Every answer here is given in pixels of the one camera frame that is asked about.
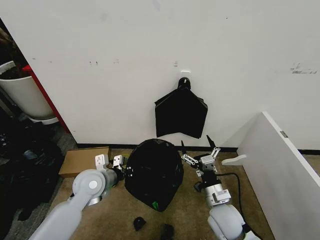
white bucket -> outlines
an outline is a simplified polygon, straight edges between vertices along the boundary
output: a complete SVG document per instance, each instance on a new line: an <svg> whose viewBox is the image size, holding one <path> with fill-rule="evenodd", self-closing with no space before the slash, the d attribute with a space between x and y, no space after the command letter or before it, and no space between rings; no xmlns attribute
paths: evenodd
<svg viewBox="0 0 320 240"><path fill-rule="evenodd" d="M0 74L15 66L13 61L0 65ZM56 117L31 76L0 79L0 87L32 119L47 120Z"/></svg>

wall mark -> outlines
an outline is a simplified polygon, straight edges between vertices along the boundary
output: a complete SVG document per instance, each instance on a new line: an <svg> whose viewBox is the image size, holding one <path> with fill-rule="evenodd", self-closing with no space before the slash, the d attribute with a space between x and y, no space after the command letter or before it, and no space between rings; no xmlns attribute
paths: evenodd
<svg viewBox="0 0 320 240"><path fill-rule="evenodd" d="M318 71L301 65L300 62L294 63L290 68L292 74L316 74Z"/></svg>
<svg viewBox="0 0 320 240"><path fill-rule="evenodd" d="M160 0L151 0L152 4L155 8L155 10L157 10L158 12L161 10L161 3Z"/></svg>
<svg viewBox="0 0 320 240"><path fill-rule="evenodd" d="M107 13L105 13L105 12L101 13L100 22L102 22L102 23L105 22L107 20L107 18L108 18L108 14Z"/></svg>

black plastic bag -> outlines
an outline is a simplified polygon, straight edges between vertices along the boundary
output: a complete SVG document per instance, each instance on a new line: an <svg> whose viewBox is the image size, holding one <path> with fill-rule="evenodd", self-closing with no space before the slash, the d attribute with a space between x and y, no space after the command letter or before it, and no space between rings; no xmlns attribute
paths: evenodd
<svg viewBox="0 0 320 240"><path fill-rule="evenodd" d="M199 139L207 112L204 100L191 91L190 80L183 77L177 89L155 102L156 136L183 133Z"/></svg>
<svg viewBox="0 0 320 240"><path fill-rule="evenodd" d="M128 192L159 212L168 207L184 176L175 146L161 139L140 143L131 153L126 169Z"/></svg>

white panel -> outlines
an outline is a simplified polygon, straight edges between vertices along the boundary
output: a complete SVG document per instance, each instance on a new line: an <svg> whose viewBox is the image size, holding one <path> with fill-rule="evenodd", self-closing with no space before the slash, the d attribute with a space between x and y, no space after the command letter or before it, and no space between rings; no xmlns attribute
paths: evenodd
<svg viewBox="0 0 320 240"><path fill-rule="evenodd" d="M318 240L320 177L280 131L263 112L237 152L275 238Z"/></svg>
<svg viewBox="0 0 320 240"><path fill-rule="evenodd" d="M156 136L154 101L191 71L204 133L237 147L269 111L318 149L317 0L2 0L0 16L78 143ZM164 139L207 146L182 134Z"/></svg>

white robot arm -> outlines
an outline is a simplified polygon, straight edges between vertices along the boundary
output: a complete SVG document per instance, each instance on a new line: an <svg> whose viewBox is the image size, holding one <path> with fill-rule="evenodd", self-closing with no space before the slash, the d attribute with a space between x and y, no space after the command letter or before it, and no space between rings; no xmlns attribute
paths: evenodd
<svg viewBox="0 0 320 240"><path fill-rule="evenodd" d="M207 137L210 145L212 145L213 141L209 136ZM198 192L201 192L201 189L205 192L206 203L211 208L207 221L219 240L236 239L242 232L244 232L244 240L260 240L245 223L238 210L233 205L227 204L231 199L231 195L228 189L223 189L217 176L224 176L229 173L216 174L215 163L219 151L220 148L213 147L211 154L199 156L198 160L187 155L186 151L182 151L182 160L192 168L197 169L196 174L202 179L202 182L197 182L194 187Z"/></svg>
<svg viewBox="0 0 320 240"><path fill-rule="evenodd" d="M29 240L68 240L81 221L82 210L98 203L123 179L118 168L106 168L108 163L107 155L96 156L96 169L85 170L76 176L72 185L74 196L58 204Z"/></svg>

